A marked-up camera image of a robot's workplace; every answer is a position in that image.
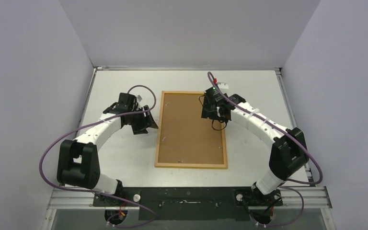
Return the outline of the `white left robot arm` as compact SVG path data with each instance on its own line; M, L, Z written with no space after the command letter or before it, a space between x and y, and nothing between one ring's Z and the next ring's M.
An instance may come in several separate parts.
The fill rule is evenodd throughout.
M121 93L117 102L107 107L97 123L73 140L60 144L57 181L104 193L111 206L124 200L123 184L101 172L99 150L106 141L124 126L131 126L135 135L146 134L148 128L157 129L148 105L141 98Z

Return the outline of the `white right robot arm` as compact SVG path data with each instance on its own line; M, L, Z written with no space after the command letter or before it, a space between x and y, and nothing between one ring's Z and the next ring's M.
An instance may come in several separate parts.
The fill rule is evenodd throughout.
M252 200L262 206L271 193L309 161L303 132L278 126L237 94L221 95L216 87L204 93L201 117L227 124L236 122L270 147L269 169L252 185Z

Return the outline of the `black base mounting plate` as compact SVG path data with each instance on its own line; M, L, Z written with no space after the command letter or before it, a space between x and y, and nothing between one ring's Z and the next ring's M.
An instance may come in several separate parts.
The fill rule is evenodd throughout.
M139 220L219 220L248 221L250 213L269 215L271 208L282 206L279 190L260 195L250 187L125 187L123 198L138 195Z

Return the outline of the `aluminium rail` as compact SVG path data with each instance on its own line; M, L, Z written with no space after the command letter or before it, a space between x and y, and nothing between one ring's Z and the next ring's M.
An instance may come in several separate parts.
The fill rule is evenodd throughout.
M305 208L331 208L331 201L326 187L294 187L296 191L280 189L283 205L281 208L300 208L302 195ZM54 189L48 209L64 210L116 210L117 206L98 205L97 198L88 192L73 192Z

